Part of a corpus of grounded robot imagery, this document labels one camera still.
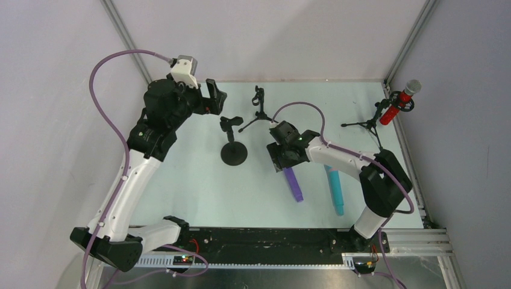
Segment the silver microphone grille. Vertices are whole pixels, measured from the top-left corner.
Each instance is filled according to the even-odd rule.
[[[406,87],[404,89],[404,92],[407,95],[414,95],[417,92],[420,92],[422,88],[422,84],[417,79],[412,79],[409,82],[406,83]]]

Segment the red microphone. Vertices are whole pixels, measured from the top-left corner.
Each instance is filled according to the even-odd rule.
[[[418,80],[410,80],[406,83],[405,89],[399,94],[396,100],[390,105],[389,109],[380,118],[382,125],[388,125],[390,121],[402,110],[411,100],[412,96],[420,92],[422,84]]]

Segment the teal tube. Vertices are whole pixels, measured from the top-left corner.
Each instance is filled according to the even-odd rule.
[[[325,165],[327,171],[328,183],[330,184],[330,192],[332,193],[332,201],[336,209],[337,215],[344,215],[344,200],[342,199],[342,189],[340,188],[339,172],[333,171],[332,168]]]

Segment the purple marker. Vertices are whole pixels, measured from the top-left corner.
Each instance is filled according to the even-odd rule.
[[[284,175],[286,175],[287,183],[289,184],[289,188],[291,188],[291,193],[293,193],[293,197],[297,202],[303,201],[302,190],[300,190],[300,186],[298,185],[298,181],[296,180],[295,173],[293,169],[288,167],[284,168]]]

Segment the white table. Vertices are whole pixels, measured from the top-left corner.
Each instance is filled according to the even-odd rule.
[[[377,82],[224,82],[227,93],[222,116],[253,119],[259,107],[251,104],[254,86],[265,89],[265,111],[273,116],[282,105],[308,101],[324,112],[325,138],[357,151],[378,152],[376,139],[359,126],[341,128],[345,122],[365,121],[374,114],[374,103],[384,98]],[[206,85],[202,92],[208,96]],[[311,107],[284,109],[277,120],[286,120],[303,132],[319,132],[321,118]],[[340,173],[344,216],[335,212],[327,175],[322,164],[302,163],[293,167],[304,195],[297,203],[284,174],[276,173],[266,150],[274,142],[269,122],[259,120],[234,137],[248,150],[246,161],[231,167],[220,159],[227,142],[219,116],[192,115],[177,131],[177,142],[149,182],[131,219],[132,225],[147,225],[173,215],[190,226],[260,228],[350,228],[365,207],[360,183]],[[404,167],[403,155],[393,125],[378,126],[384,148],[392,151]],[[415,195],[410,197],[416,206]],[[407,210],[403,201],[399,209]],[[396,214],[386,228],[423,228],[418,210]]]

